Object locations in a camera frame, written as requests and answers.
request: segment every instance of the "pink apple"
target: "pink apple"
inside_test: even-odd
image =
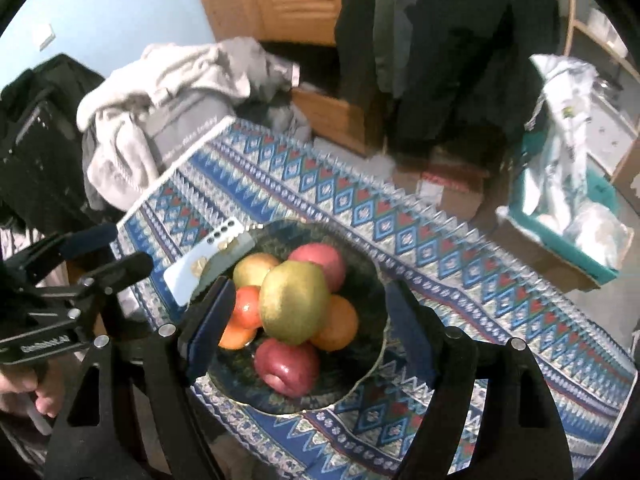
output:
[[[313,346],[290,346],[274,338],[258,346],[254,367],[265,383],[287,397],[308,394],[320,374],[320,360]]]
[[[289,260],[312,262],[322,267],[326,285],[331,293],[336,293],[344,283],[347,274],[342,255],[331,245],[313,243],[301,245],[290,255]]]

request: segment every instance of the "blue patterned fabric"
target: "blue patterned fabric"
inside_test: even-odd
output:
[[[151,323],[182,314],[163,271],[223,219],[323,221],[406,280],[445,324],[478,340],[527,341],[551,389],[579,476],[612,429],[634,378],[628,355],[547,282],[478,232],[391,184],[359,174],[310,147],[236,121],[166,176],[120,229],[116,256],[146,251],[151,277],[131,289]],[[258,457],[296,478],[392,476],[431,398],[391,339],[377,371],[324,410],[272,416],[220,394],[207,377],[194,390]],[[486,383],[477,381],[451,471],[471,457]]]

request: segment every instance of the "human hand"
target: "human hand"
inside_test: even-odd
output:
[[[62,408],[65,384],[58,363],[51,360],[48,364],[47,373],[40,382],[32,368],[20,365],[0,368],[0,410],[26,416],[24,405],[16,394],[34,392],[36,409],[43,415],[56,416]]]

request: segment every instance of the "wooden wardrobe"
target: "wooden wardrobe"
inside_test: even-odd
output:
[[[201,0],[217,41],[252,36],[335,46],[340,0]],[[369,154],[382,146],[378,118],[345,101],[295,89],[293,101],[316,134],[350,150]]]

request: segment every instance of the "black bag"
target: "black bag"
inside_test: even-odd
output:
[[[76,110],[103,80],[61,54],[26,70],[0,94],[0,200],[4,211],[45,235],[122,216],[111,207],[93,211],[84,191]]]

